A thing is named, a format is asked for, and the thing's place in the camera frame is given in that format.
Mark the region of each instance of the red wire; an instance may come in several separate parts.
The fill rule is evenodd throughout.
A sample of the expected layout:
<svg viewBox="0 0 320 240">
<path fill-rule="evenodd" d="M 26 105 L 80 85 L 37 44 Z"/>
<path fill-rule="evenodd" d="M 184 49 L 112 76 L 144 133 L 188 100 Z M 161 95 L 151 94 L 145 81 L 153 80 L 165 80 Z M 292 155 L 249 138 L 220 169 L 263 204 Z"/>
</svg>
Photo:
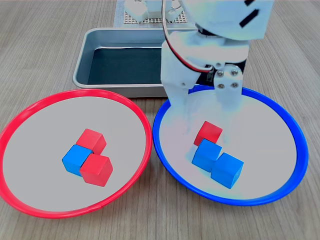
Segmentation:
<svg viewBox="0 0 320 240">
<path fill-rule="evenodd" d="M 190 65 L 189 63 L 187 63 L 186 61 L 184 61 L 184 59 L 176 52 L 176 50 L 174 50 L 174 48 L 172 47 L 171 43 L 168 41 L 168 38 L 166 36 L 166 34 L 164 34 L 165 40 L 168 43 L 169 48 L 171 49 L 171 51 L 173 52 L 173 54 L 176 56 L 176 58 L 188 69 L 197 72 L 197 73 L 210 73 L 210 70 L 200 70 L 197 69 L 195 67 L 193 67 L 192 65 Z"/>
</svg>

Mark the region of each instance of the cube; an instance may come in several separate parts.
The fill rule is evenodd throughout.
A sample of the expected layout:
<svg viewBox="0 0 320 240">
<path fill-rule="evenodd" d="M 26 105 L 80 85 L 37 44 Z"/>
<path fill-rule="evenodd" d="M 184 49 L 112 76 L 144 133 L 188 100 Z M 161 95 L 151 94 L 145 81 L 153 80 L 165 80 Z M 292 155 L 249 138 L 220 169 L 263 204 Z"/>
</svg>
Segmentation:
<svg viewBox="0 0 320 240">
<path fill-rule="evenodd" d="M 106 156 L 90 154 L 80 169 L 83 180 L 92 185 L 104 187 L 113 172 L 110 159 Z"/>
<path fill-rule="evenodd" d="M 203 139 L 194 154 L 192 163 L 210 173 L 214 162 L 218 159 L 221 153 L 221 150 L 221 146 Z"/>
<path fill-rule="evenodd" d="M 218 160 L 214 162 L 211 170 L 211 178 L 231 189 L 238 180 L 243 165 L 243 161 L 224 152 Z"/>
<path fill-rule="evenodd" d="M 94 154 L 100 155 L 105 149 L 107 142 L 101 133 L 87 128 L 75 144 L 92 150 Z"/>
<path fill-rule="evenodd" d="M 221 133 L 222 129 L 220 127 L 205 121 L 194 140 L 194 145 L 199 146 L 203 139 L 207 139 L 215 144 L 217 143 Z"/>
<path fill-rule="evenodd" d="M 88 158 L 88 156 L 92 153 L 93 152 L 90 149 L 87 149 L 79 145 L 73 145 L 71 149 L 63 157 L 62 163 L 69 173 L 81 177 L 79 170 Z"/>
</svg>

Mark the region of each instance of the tray rim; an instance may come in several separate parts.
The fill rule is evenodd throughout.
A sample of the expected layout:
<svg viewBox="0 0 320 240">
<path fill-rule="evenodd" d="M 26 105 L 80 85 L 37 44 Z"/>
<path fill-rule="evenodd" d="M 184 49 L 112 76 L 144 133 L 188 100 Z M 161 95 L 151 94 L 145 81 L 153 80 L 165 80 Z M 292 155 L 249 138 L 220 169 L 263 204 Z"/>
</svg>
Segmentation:
<svg viewBox="0 0 320 240">
<path fill-rule="evenodd" d="M 205 91 L 205 90 L 214 90 L 214 87 L 211 86 L 204 86 L 204 85 L 196 85 L 194 88 L 189 90 L 188 94 Z M 254 98 L 256 100 L 259 100 L 260 102 L 263 102 L 264 104 L 268 105 L 271 109 L 273 109 L 286 123 L 286 125 L 289 127 L 291 134 L 294 138 L 295 147 L 297 151 L 297 160 L 295 164 L 295 168 L 293 170 L 293 173 L 291 177 L 287 180 L 287 182 L 280 187 L 278 190 L 262 197 L 258 198 L 252 198 L 252 199 L 231 199 L 231 198 L 225 198 L 216 196 L 210 193 L 207 193 L 203 190 L 200 190 L 199 188 L 193 186 L 189 182 L 183 179 L 168 163 L 162 148 L 160 144 L 160 136 L 159 136 L 159 130 L 161 121 L 163 119 L 163 116 L 165 115 L 166 111 L 169 109 L 170 102 L 169 100 L 165 101 L 164 104 L 159 109 L 157 115 L 155 116 L 153 127 L 152 127 L 152 135 L 153 135 L 153 144 L 155 151 L 162 162 L 163 166 L 167 169 L 167 171 L 182 185 L 184 185 L 189 190 L 193 191 L 194 193 L 207 198 L 209 200 L 219 202 L 226 205 L 233 205 L 233 206 L 242 206 L 242 207 L 249 207 L 249 206 L 259 206 L 259 205 L 265 205 L 272 202 L 275 202 L 277 200 L 280 200 L 290 194 L 303 180 L 304 176 L 307 173 L 307 168 L 309 164 L 309 150 L 308 150 L 308 144 L 307 140 L 304 136 L 303 131 L 301 130 L 298 123 L 295 121 L 295 119 L 278 103 L 270 99 L 269 97 L 251 90 L 249 88 L 242 88 L 242 95 Z"/>
<path fill-rule="evenodd" d="M 90 206 L 77 209 L 77 210 L 71 210 L 71 211 L 46 211 L 46 210 L 40 210 L 40 209 L 31 207 L 23 203 L 22 201 L 20 201 L 16 196 L 14 196 L 14 194 L 10 191 L 9 187 L 7 186 L 7 183 L 4 177 L 4 169 L 3 169 L 3 160 L 4 160 L 6 147 L 12 135 L 15 133 L 15 131 L 20 127 L 21 124 L 24 123 L 25 120 L 27 120 L 33 114 L 55 103 L 68 100 L 68 99 L 79 98 L 79 97 L 99 97 L 99 98 L 110 99 L 127 106 L 139 117 L 145 131 L 145 150 L 141 160 L 141 164 L 139 165 L 135 174 L 122 188 L 120 188 L 117 192 L 107 197 L 106 199 L 99 201 L 95 204 L 92 204 Z M 16 210 L 34 217 L 46 218 L 46 219 L 64 219 L 64 218 L 78 217 L 84 214 L 88 214 L 96 210 L 99 210 L 105 207 L 106 205 L 112 203 L 113 201 L 121 197 L 125 192 L 127 192 L 127 190 L 129 190 L 129 188 L 131 188 L 136 183 L 136 181 L 140 178 L 145 168 L 147 167 L 147 164 L 151 157 L 152 148 L 153 148 L 153 138 L 152 138 L 152 128 L 151 128 L 150 122 L 147 116 L 145 115 L 145 113 L 138 107 L 138 105 L 136 105 L 130 99 L 118 93 L 102 90 L 102 89 L 75 89 L 75 90 L 56 93 L 48 97 L 45 97 L 35 102 L 34 104 L 30 105 L 29 107 L 25 108 L 12 121 L 10 121 L 9 124 L 1 132 L 0 134 L 0 196 L 3 198 L 5 202 L 7 202 L 7 204 L 11 205 Z"/>
</svg>

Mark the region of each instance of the black tray bottom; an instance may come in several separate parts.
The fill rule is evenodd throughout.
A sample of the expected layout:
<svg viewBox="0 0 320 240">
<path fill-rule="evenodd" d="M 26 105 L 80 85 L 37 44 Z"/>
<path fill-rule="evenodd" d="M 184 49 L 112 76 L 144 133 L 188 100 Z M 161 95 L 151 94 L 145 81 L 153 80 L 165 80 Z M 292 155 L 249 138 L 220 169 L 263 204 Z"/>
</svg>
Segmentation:
<svg viewBox="0 0 320 240">
<path fill-rule="evenodd" d="M 94 51 L 88 85 L 161 84 L 161 48 Z"/>
</svg>

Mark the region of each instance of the metal tray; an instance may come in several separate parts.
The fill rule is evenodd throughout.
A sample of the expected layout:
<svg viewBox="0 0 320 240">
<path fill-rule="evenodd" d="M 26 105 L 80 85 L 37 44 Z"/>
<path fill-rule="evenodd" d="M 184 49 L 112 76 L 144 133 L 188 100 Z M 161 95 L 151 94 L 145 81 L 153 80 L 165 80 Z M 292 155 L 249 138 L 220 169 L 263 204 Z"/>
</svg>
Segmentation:
<svg viewBox="0 0 320 240">
<path fill-rule="evenodd" d="M 196 29 L 169 28 L 168 32 Z M 91 29 L 84 36 L 73 83 L 82 89 L 105 89 L 127 98 L 166 97 L 160 82 L 164 41 L 162 28 Z"/>
</svg>

